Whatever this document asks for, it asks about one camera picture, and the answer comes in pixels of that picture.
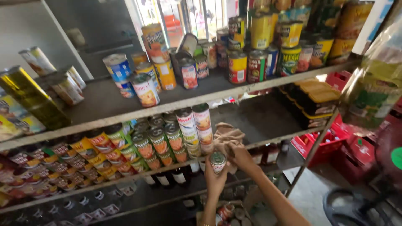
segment hand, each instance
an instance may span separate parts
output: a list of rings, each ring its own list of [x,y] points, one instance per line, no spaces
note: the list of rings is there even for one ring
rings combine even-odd
[[[209,161],[210,155],[205,158],[205,180],[207,182],[207,190],[208,190],[208,199],[214,199],[218,201],[219,196],[221,195],[225,183],[226,178],[228,177],[229,171],[229,162],[226,162],[225,167],[219,174],[215,174]]]
[[[259,168],[259,166],[254,163],[250,153],[242,143],[236,145],[230,142],[228,143],[228,146],[232,149],[234,154],[234,158],[228,156],[229,161],[236,164],[243,172],[251,174],[256,168]]]

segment blue can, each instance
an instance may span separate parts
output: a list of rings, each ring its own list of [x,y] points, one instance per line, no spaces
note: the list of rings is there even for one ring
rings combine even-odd
[[[109,55],[103,58],[103,63],[115,82],[127,81],[128,76],[133,73],[124,53]]]
[[[275,71],[276,71],[276,65],[278,62],[279,49],[275,45],[270,45],[266,49],[266,52],[269,54],[268,60],[267,60],[267,69],[265,70],[266,79],[268,80],[268,79],[275,78]]]
[[[115,82],[116,86],[119,88],[120,93],[123,97],[125,98],[131,98],[135,96],[135,91],[133,88],[133,85],[129,80],[126,81],[120,81],[120,82]]]

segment white wall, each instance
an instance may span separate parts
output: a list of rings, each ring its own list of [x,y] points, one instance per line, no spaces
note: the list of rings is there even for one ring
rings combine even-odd
[[[74,65],[83,79],[88,79],[83,67],[41,2],[0,6],[0,71],[21,65],[27,73],[38,75],[18,54],[20,50],[38,46],[50,62],[61,69]]]

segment tin can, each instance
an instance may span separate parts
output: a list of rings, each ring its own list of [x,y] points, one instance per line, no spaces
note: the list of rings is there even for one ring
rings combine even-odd
[[[195,125],[199,130],[207,130],[211,127],[211,116],[209,115],[209,106],[207,103],[195,105],[191,108]]]
[[[155,151],[152,148],[152,143],[149,140],[146,132],[135,132],[132,139],[138,152],[144,159],[152,158],[155,156]]]
[[[310,18],[311,7],[300,6],[291,10],[290,19],[293,21],[302,21],[303,28],[307,26],[308,19]]]
[[[346,3],[339,18],[336,37],[357,39],[373,5],[372,1],[353,0]]]
[[[129,130],[124,128],[122,123],[117,123],[106,127],[105,133],[119,150],[127,148],[133,144]]]
[[[85,133],[67,136],[67,144],[84,159],[92,159],[99,154],[99,150],[85,137]]]
[[[149,138],[155,148],[155,151],[159,155],[163,155],[167,152],[171,152],[169,144],[168,144],[168,139],[165,136],[165,133],[163,132],[163,129],[161,127],[150,129],[148,131],[148,134],[149,134]]]
[[[197,66],[197,79],[203,79],[208,77],[208,60],[204,54],[198,55],[194,57],[196,66]]]
[[[282,47],[295,47],[299,44],[302,33],[302,21],[281,22],[281,45]]]
[[[202,145],[209,145],[213,142],[213,133],[212,128],[209,127],[206,130],[199,130],[197,129],[198,138],[200,140],[200,144]]]
[[[174,77],[173,66],[170,60],[163,64],[154,64],[156,73],[159,75],[163,90],[176,88],[176,78]]]
[[[82,90],[71,78],[68,71],[55,74],[50,86],[69,106],[74,106],[84,100]]]
[[[276,66],[278,62],[279,49],[275,45],[270,45],[266,51],[268,52],[267,68],[265,70],[266,79],[274,78]]]
[[[297,62],[297,73],[306,72],[310,67],[310,60],[311,56],[313,55],[313,49],[315,45],[314,42],[305,39],[300,40],[299,43],[301,46],[301,51],[299,61]]]
[[[163,120],[165,121],[166,124],[177,123],[176,115],[173,113],[164,114]]]
[[[153,155],[148,159],[145,158],[144,160],[151,170],[156,170],[162,167],[162,163],[157,155]]]
[[[173,151],[173,153],[178,162],[186,162],[189,159],[189,156],[187,154],[187,150],[185,147],[182,147],[178,151]]]
[[[328,54],[328,65],[345,63],[352,52],[356,39],[334,39],[331,51]]]
[[[150,24],[141,28],[145,49],[150,60],[155,64],[162,64],[169,60],[166,40],[162,27],[158,24]]]
[[[198,38],[191,33],[187,33],[182,36],[180,43],[176,49],[176,53],[178,53],[179,51],[186,51],[191,55],[191,57],[194,57],[194,52],[197,48],[197,44]]]
[[[172,62],[173,71],[174,71],[175,75],[180,74],[180,69],[178,67],[178,62],[176,59],[176,49],[177,49],[177,47],[171,47],[168,49],[170,61]]]
[[[115,82],[116,86],[119,88],[121,95],[125,98],[131,98],[135,96],[135,91],[133,85],[130,82],[130,77],[128,77],[128,79],[129,80]]]
[[[148,171],[150,168],[148,166],[148,164],[145,162],[145,160],[143,158],[140,158],[139,160],[137,160],[136,162],[131,163],[131,166],[138,172],[138,173],[142,173],[142,172],[146,172]]]
[[[77,70],[75,69],[74,66],[69,66],[66,68],[66,71],[69,73],[69,75],[71,76],[71,78],[75,81],[75,83],[77,84],[77,86],[83,90],[86,87],[86,84],[84,82],[84,80],[82,79],[82,77],[80,76],[80,74],[78,74]]]
[[[141,158],[141,155],[134,144],[122,149],[121,153],[130,163],[137,162]]]
[[[228,48],[231,50],[243,49],[244,38],[246,36],[246,26],[243,17],[235,16],[229,18],[229,42]]]
[[[179,151],[184,148],[183,135],[178,123],[166,124],[164,131],[173,151]]]
[[[101,153],[107,154],[116,149],[116,146],[104,133],[103,128],[90,130],[85,136]]]
[[[145,73],[148,74],[149,76],[151,76],[152,81],[154,82],[156,91],[158,93],[162,92],[162,89],[160,88],[160,84],[159,84],[159,80],[158,77],[156,75],[156,71],[154,66],[150,63],[150,62],[142,62],[140,63],[136,68],[135,68],[135,72],[137,74],[140,73]]]
[[[57,71],[42,50],[37,46],[30,47],[18,53],[39,76],[48,75]]]
[[[137,52],[131,54],[131,59],[133,59],[134,66],[137,67],[142,62],[149,62],[146,52]]]
[[[137,74],[134,76],[132,84],[143,107],[153,107],[159,104],[158,92],[149,74]]]
[[[222,152],[214,152],[210,155],[209,161],[215,174],[219,174],[226,165],[226,156]]]
[[[183,58],[178,61],[180,74],[183,78],[183,86],[186,89],[198,87],[197,64],[193,58]]]
[[[248,56],[247,80],[249,83],[261,82],[266,79],[269,54],[265,51],[254,50]]]
[[[9,118],[8,120],[14,124],[16,129],[20,129],[25,135],[37,134],[46,130],[46,127],[31,114],[21,116],[19,119]]]
[[[234,52],[228,54],[229,61],[229,82],[232,84],[241,84],[247,77],[247,54],[243,52]]]
[[[334,39],[330,35],[323,34],[314,34],[313,39],[315,39],[316,44],[314,45],[310,65],[312,68],[320,68],[325,66]]]
[[[215,43],[205,43],[202,44],[204,55],[207,56],[208,68],[214,69],[218,66],[217,56],[216,56],[216,46]]]
[[[185,146],[191,159],[196,159],[202,156],[202,151],[199,143],[197,144],[185,143]]]
[[[229,29],[222,28],[216,31],[216,41],[222,41],[227,48],[229,43]]]
[[[124,53],[109,55],[103,58],[102,61],[115,82],[126,81],[128,76],[132,74]]]
[[[47,129],[55,130],[71,124],[71,119],[20,66],[1,72],[0,86]]]
[[[266,49],[271,40],[272,13],[256,13],[251,18],[251,48]]]
[[[148,131],[149,128],[150,128],[150,124],[149,124],[148,120],[138,122],[137,124],[134,125],[134,130],[136,132],[140,132],[140,133]]]
[[[293,48],[281,48],[281,54],[278,60],[278,74],[282,77],[286,77],[296,73],[301,49],[300,45]]]

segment shelf board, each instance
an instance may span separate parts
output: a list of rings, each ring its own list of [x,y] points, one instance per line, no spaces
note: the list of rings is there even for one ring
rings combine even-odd
[[[235,187],[237,185],[249,185],[251,183],[251,178],[235,180],[233,175],[228,174],[225,188]],[[207,192],[203,175],[198,175],[193,178],[188,188],[175,186],[170,190],[165,190],[163,188],[151,189],[144,181],[138,181],[136,184],[137,191],[132,197],[128,197],[128,200],[126,200],[125,204],[122,205],[122,211],[120,213],[106,217],[102,220],[91,222],[90,224],[104,225],[103,222],[114,219],[114,223],[135,220],[138,225],[160,225],[162,222],[164,222],[163,225],[168,225],[170,222],[174,222],[175,218],[176,220],[184,220],[195,216],[197,210],[187,210],[181,203],[182,199],[205,194]],[[279,178],[278,189],[285,192],[288,188],[289,184],[287,183],[286,176],[282,174]],[[147,202],[153,203],[141,206],[143,203]],[[154,216],[155,213],[157,213],[158,217],[153,218],[152,216]]]
[[[111,79],[100,79],[89,82],[84,90],[85,100],[78,105],[65,110],[73,120],[73,124],[62,129],[48,131],[2,143],[1,150],[32,144],[39,141],[74,134],[90,129],[112,125],[118,122],[155,115],[167,111],[194,106],[200,103],[236,96],[244,92],[258,91],[276,87],[329,72],[347,70],[359,65],[359,60],[345,64],[329,66],[317,70],[280,77],[254,84],[233,85],[226,79],[226,71],[211,70],[210,76],[199,81],[199,87],[185,90],[179,84],[174,90],[159,94],[160,104],[151,108],[143,108],[137,97],[123,98]]]
[[[300,136],[306,133],[312,133],[320,131],[323,127],[312,128],[303,130],[288,112],[284,106],[277,102],[271,94],[250,98],[246,101],[242,101],[238,104],[229,103],[221,105],[217,108],[210,110],[212,127],[215,132],[215,123],[226,122],[232,124],[235,128],[239,128],[245,133],[243,140],[247,149],[258,147],[270,142],[279,142],[281,140],[290,139],[295,136]],[[303,164],[304,159],[293,149],[288,154],[280,154],[276,164],[271,166],[263,166],[265,172],[282,171],[285,169],[293,168]],[[29,206],[53,201],[56,199],[65,198],[72,195],[77,195],[87,191],[93,191],[102,187],[115,185],[127,180],[138,179],[146,175],[152,175],[160,172],[165,172],[171,169],[179,168],[189,165],[190,163],[204,160],[205,157],[200,157],[195,160],[189,160],[187,162],[174,164],[171,166],[163,167],[158,170],[148,171],[141,174],[136,174],[130,177],[121,178],[115,181],[109,181],[99,185],[93,185],[91,187],[63,193],[60,195],[48,197],[45,199],[35,200],[0,210],[0,214],[26,208]]]

